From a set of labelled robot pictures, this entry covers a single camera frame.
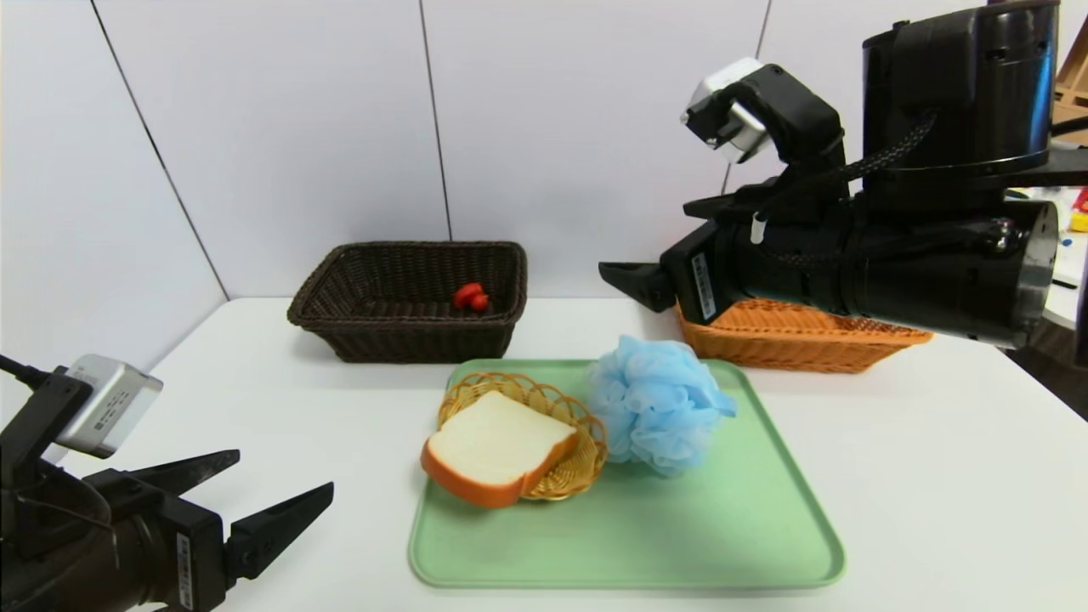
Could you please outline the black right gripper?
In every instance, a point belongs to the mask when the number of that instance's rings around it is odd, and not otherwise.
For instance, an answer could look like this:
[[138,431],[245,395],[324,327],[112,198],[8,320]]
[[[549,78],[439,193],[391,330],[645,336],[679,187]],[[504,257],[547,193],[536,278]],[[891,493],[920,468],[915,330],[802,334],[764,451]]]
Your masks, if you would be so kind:
[[687,321],[710,325],[735,303],[766,298],[852,316],[853,271],[865,232],[863,199],[816,199],[767,213],[762,243],[751,243],[768,197],[739,193],[683,205],[702,224],[669,247],[660,264],[602,261],[615,290],[653,313],[676,302]]

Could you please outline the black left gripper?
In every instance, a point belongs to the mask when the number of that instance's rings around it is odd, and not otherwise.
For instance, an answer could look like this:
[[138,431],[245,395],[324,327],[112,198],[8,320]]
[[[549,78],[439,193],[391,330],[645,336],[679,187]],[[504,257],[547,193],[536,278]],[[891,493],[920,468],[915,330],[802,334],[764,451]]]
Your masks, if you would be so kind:
[[222,519],[182,495],[240,460],[240,450],[218,450],[84,478],[106,501],[111,530],[82,561],[82,608],[211,611],[237,582],[256,580],[333,502],[335,484],[323,484],[234,522],[223,570]]

